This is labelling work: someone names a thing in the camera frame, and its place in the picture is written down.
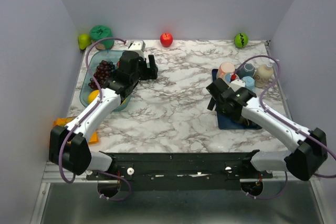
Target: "red object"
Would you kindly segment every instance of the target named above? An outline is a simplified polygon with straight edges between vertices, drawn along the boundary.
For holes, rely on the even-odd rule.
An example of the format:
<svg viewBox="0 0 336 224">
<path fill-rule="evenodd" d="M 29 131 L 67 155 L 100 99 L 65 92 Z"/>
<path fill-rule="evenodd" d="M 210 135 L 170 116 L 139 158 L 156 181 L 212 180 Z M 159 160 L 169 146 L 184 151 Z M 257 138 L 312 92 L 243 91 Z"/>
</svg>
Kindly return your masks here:
<svg viewBox="0 0 336 224">
<path fill-rule="evenodd" d="M 236 78 L 237 78 L 237 75 L 236 75 L 236 74 L 231 75 L 231 81 L 236 80 Z"/>
<path fill-rule="evenodd" d="M 160 37 L 160 42 L 164 47 L 169 47 L 173 43 L 173 35 L 164 33 Z"/>
</svg>

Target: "marble table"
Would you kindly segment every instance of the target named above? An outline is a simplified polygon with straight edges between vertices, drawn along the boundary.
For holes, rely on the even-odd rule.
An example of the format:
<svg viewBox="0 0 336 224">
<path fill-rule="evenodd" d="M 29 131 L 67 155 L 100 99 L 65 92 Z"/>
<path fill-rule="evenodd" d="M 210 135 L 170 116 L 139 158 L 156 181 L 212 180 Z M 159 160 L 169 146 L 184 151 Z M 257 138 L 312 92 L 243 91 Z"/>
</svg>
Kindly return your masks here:
<svg viewBox="0 0 336 224">
<path fill-rule="evenodd" d="M 236 67 L 254 55 L 265 55 L 262 41 L 250 41 L 237 49 L 226 40 L 176 40 L 163 48 L 157 40 L 145 40 L 145 55 L 154 54 L 158 79 L 142 81 L 128 107 L 111 113 L 98 127 L 100 142 L 92 151 L 136 153 L 199 153 L 280 151 L 286 148 L 265 130 L 220 130 L 216 112 L 207 110 L 211 98 L 205 89 L 211 70 L 223 61 Z M 114 49 L 125 48 L 116 42 Z M 93 50 L 90 58 L 96 53 Z M 267 59 L 256 59 L 254 66 Z M 86 74 L 83 60 L 68 116 L 78 115 L 84 106 L 79 93 Z M 265 103 L 285 114 L 277 87 L 265 96 Z"/>
</svg>

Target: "beige bottle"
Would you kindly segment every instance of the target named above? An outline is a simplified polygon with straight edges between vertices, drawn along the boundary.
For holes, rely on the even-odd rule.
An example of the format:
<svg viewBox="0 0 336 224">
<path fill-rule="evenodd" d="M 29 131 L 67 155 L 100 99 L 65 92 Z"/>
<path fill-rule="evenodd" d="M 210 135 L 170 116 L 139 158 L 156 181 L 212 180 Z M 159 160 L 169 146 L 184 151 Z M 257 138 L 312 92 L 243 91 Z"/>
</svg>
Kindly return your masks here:
<svg viewBox="0 0 336 224">
<path fill-rule="evenodd" d="M 268 83 L 268 80 L 272 77 L 274 73 L 273 63 L 274 61 L 269 59 L 267 64 L 263 64 L 257 69 L 253 76 L 255 79 L 255 86 L 257 88 L 263 88 Z"/>
</svg>

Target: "pink mug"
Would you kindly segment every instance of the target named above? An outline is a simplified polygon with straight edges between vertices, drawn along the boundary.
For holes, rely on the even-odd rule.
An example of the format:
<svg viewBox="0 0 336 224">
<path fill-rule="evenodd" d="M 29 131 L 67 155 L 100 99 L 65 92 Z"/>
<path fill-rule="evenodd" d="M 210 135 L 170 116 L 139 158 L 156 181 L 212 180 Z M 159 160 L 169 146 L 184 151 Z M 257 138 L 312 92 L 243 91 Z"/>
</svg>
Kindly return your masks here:
<svg viewBox="0 0 336 224">
<path fill-rule="evenodd" d="M 233 65 L 230 62 L 223 62 L 220 64 L 220 67 L 218 68 L 218 72 L 216 74 L 216 78 L 222 78 L 225 80 L 225 76 L 227 73 L 234 73 L 235 72 L 235 65 Z"/>
</svg>

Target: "teal basket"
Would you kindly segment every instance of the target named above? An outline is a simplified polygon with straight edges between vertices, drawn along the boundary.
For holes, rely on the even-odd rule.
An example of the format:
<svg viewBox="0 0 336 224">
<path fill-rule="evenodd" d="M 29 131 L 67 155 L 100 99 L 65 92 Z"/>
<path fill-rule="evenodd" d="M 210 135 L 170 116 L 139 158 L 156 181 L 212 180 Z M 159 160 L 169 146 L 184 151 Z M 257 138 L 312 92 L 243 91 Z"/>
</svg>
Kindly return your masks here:
<svg viewBox="0 0 336 224">
<path fill-rule="evenodd" d="M 96 52 L 90 61 L 89 67 L 92 70 L 92 72 L 95 72 L 96 67 L 99 65 L 99 63 L 102 60 L 112 61 L 115 67 L 117 67 L 117 62 L 119 61 L 123 52 L 124 52 L 123 50 L 109 50 L 109 49 Z M 79 94 L 79 100 L 81 104 L 83 104 L 84 107 L 87 107 L 89 105 L 88 97 L 89 97 L 89 94 L 93 91 L 89 87 L 90 78 L 91 78 L 90 74 L 86 72 L 84 82 L 83 82 L 83 85 L 82 85 L 82 88 Z M 113 111 L 115 112 L 115 111 L 123 110 L 124 108 L 127 107 L 130 100 L 131 100 L 131 95 L 129 95 L 124 100 L 124 102 Z"/>
</svg>

